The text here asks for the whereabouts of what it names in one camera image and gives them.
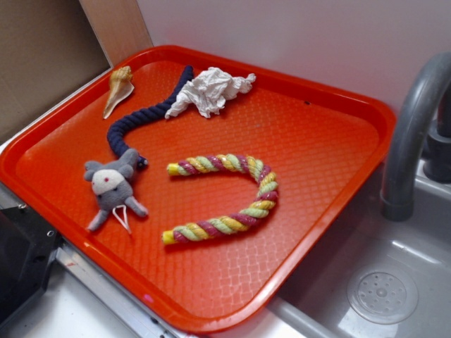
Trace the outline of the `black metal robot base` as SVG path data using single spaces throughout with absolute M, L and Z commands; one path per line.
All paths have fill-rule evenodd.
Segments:
M 1 210 L 1 326 L 47 290 L 61 236 L 26 204 Z

